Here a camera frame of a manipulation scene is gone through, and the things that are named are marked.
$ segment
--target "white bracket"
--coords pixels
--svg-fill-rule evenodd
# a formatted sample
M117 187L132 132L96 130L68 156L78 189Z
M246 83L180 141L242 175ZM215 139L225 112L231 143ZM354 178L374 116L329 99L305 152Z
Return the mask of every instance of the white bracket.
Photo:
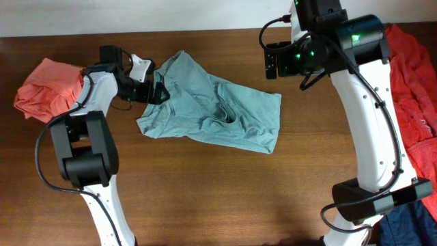
M152 65L152 61L141 59L140 57L132 54L132 63L133 67L130 71L129 77L140 82L144 82L145 74L149 70L150 65Z

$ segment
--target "wood grain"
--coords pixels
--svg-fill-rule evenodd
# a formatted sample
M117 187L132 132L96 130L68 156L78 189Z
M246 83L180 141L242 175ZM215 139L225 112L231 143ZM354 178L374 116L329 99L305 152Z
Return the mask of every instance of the wood grain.
M424 40L436 61L436 23L401 28ZM319 212L332 202L331 187L356 175L346 115L327 78L306 92L298 89L300 77L267 81L258 32L0 39L0 244L100 244L82 198L51 191L40 182L33 151L43 123L25 120L12 102L44 57L88 66L98 60L103 44L120 45L158 66L184 49L210 74L283 95L281 132L271 155L185 137L150 139L135 122L146 105L136 103L129 112L110 109L107 121L120 158L119 196L140 245L261 245L323 235L327 227ZM268 30L266 42L289 36L286 28ZM68 187L58 173L49 136L41 155L47 178Z

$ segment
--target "navy blue fabric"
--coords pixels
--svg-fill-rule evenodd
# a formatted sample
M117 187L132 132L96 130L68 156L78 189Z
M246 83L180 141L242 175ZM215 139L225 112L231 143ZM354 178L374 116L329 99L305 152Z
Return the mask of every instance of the navy blue fabric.
M437 223L421 201L396 207L380 222L381 246L437 246Z

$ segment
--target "wooden table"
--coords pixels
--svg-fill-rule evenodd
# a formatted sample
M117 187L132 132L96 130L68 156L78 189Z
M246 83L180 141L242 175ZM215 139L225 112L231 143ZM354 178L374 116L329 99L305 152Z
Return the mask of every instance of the wooden table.
M435 62L436 24L401 27L419 37ZM258 33L245 29L0 39L0 244L100 244L83 199L51 191L39 180L33 153L43 123L25 120L12 102L44 57L88 66L98 61L103 44L154 59L157 66L184 49L210 74L283 95L281 132L271 155L186 137L151 139L135 122L146 105L135 103L129 112L109 110L107 121L120 159L119 196L140 245L261 245L323 235L327 227L319 213L332 202L331 187L356 175L348 121L328 78L306 92L298 89L301 77L266 80ZM267 31L265 41L289 38L289 29L276 28ZM46 177L69 187L59 175L49 136L41 155Z

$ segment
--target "green led light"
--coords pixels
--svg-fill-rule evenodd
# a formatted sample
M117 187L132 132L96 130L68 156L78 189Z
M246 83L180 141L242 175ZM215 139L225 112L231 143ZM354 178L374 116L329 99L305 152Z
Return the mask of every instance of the green led light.
M352 35L352 41L358 41L360 40L360 36L359 35Z

